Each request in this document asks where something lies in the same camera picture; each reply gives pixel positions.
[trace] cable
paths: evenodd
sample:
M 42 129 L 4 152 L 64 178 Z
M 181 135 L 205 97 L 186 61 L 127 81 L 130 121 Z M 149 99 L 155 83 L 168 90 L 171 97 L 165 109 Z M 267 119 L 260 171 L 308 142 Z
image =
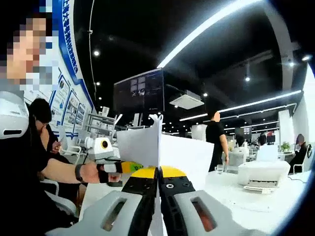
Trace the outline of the cable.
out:
M 119 159 L 110 159 L 111 157 L 115 157 L 115 156 L 110 156 L 110 157 L 95 159 L 95 161 L 98 161 L 98 160 L 105 160 L 105 161 L 121 161 L 121 160 L 119 160 Z
M 85 163 L 86 159 L 88 158 L 89 153 L 87 153 L 87 155 L 85 156 L 84 160 L 83 160 L 83 164 Z
M 306 183 L 306 182 L 304 182 L 304 181 L 302 181 L 302 180 L 300 180 L 300 179 L 298 179 L 298 178 L 291 178 L 291 177 L 289 177 L 289 176 L 288 176 L 288 178 L 289 178 L 290 180 L 299 180 L 299 181 L 301 181 L 302 183 Z

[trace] white wall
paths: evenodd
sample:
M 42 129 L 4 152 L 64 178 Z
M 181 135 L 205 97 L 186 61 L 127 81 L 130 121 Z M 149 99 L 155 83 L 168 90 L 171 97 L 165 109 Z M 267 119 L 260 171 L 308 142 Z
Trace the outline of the white wall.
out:
M 303 97 L 297 107 L 292 120 L 294 136 L 303 134 L 306 142 L 315 142 L 315 78 L 311 67 L 308 65 Z
M 298 134 L 303 134 L 305 140 L 309 140 L 310 128 L 304 96 L 302 97 L 299 106 L 295 110 L 292 120 L 294 128 L 294 137 L 296 138 Z
M 290 117 L 289 110 L 278 112 L 280 125 L 280 145 L 284 142 L 294 143 L 293 121 Z

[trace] wristwatch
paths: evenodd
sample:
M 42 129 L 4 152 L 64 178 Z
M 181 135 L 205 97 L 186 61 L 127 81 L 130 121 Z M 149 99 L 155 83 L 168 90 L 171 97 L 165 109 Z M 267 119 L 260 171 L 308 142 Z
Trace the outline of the wristwatch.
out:
M 80 175 L 80 169 L 83 166 L 83 164 L 79 164 L 75 166 L 75 178 L 77 179 L 77 181 L 80 181 L 81 183 L 85 183 Z

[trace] screen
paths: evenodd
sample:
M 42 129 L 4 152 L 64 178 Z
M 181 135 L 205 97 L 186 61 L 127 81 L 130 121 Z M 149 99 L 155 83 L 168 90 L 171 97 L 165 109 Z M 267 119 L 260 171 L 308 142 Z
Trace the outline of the screen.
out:
M 274 143 L 276 141 L 275 135 L 267 136 L 267 143 Z
M 121 114 L 164 111 L 163 71 L 152 70 L 115 83 L 114 110 Z

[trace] potted plant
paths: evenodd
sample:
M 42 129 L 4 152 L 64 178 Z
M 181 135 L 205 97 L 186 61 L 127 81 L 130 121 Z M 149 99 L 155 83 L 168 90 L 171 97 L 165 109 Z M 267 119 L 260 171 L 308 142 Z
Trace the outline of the potted plant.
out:
M 285 151 L 289 151 L 290 149 L 290 145 L 288 142 L 284 142 L 282 145 L 281 145 L 281 151 L 282 152 L 285 152 Z

